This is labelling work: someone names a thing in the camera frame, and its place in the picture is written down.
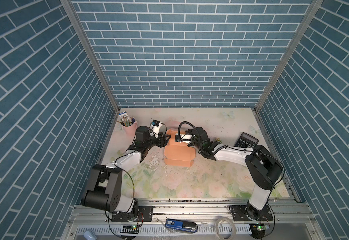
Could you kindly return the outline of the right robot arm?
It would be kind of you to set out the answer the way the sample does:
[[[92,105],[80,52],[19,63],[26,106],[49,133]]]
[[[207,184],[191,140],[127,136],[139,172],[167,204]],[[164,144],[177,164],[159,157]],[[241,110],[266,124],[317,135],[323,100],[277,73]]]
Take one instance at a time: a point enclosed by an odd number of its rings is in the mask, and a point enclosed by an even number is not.
[[[224,145],[211,141],[201,127],[187,130],[176,140],[187,143],[189,147],[196,147],[206,159],[246,166],[254,182],[252,195],[247,204],[249,209],[261,211],[264,208],[284,170],[282,164],[264,146],[239,148]]]

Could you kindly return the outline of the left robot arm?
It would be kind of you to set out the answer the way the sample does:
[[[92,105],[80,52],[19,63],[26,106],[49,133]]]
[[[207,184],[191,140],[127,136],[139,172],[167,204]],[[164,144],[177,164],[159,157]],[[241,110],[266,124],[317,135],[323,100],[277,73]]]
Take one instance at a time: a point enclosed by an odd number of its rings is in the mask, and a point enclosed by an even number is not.
[[[165,147],[170,135],[152,130],[149,127],[138,127],[132,144],[124,154],[113,163],[94,165],[90,171],[81,205],[108,213],[121,213],[135,218],[139,213],[138,200],[135,197],[122,195],[123,175],[130,179],[129,170],[140,164],[153,147]]]

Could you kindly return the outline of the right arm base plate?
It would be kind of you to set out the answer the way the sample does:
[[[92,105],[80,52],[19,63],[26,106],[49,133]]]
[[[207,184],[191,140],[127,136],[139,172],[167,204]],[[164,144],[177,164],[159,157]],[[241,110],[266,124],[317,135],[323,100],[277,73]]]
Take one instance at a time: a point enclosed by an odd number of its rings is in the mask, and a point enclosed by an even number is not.
[[[262,210],[257,210],[256,208],[247,205],[230,205],[228,206],[233,220],[239,221],[260,221],[268,220],[273,221],[273,213],[268,205],[265,205]]]

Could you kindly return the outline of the pink paper box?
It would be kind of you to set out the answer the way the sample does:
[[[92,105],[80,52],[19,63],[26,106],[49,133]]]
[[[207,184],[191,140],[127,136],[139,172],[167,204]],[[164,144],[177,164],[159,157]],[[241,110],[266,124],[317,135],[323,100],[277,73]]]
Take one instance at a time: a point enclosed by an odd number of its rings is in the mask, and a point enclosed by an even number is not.
[[[164,147],[164,163],[170,166],[190,168],[194,163],[196,150],[189,147],[187,143],[176,142],[176,132],[173,129],[167,130],[166,134],[171,138]]]

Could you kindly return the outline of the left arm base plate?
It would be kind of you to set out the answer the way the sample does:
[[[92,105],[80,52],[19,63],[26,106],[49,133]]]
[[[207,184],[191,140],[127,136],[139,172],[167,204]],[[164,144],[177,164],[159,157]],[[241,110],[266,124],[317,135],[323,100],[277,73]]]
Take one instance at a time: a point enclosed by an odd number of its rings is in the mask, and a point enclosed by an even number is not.
[[[153,217],[153,206],[134,206],[129,213],[113,212],[111,222],[126,223],[126,222],[151,222]]]

